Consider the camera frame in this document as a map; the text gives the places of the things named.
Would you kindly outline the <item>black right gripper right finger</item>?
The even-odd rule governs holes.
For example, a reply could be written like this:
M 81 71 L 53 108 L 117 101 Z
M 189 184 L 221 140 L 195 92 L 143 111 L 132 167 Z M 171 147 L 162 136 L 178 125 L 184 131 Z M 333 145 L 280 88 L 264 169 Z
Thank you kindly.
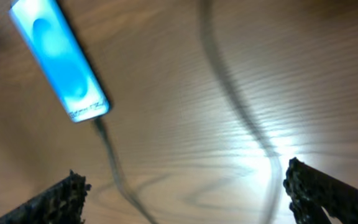
M 289 160 L 283 186 L 291 198 L 297 224 L 358 224 L 358 189 L 331 177 L 297 158 Z

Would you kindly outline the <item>blue Galaxy smartphone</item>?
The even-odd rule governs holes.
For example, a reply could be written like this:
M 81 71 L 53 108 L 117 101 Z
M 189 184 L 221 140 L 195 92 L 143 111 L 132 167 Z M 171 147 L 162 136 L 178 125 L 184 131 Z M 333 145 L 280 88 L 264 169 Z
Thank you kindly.
M 109 112 L 111 104 L 57 1 L 14 1 L 9 15 L 74 123 Z

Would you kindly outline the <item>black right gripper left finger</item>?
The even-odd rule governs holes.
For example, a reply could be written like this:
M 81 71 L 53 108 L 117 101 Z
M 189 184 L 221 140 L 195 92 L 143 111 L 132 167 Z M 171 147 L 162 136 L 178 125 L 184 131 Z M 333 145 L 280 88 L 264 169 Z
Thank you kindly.
M 73 171 L 63 180 L 0 217 L 0 224 L 84 224 L 91 185 Z

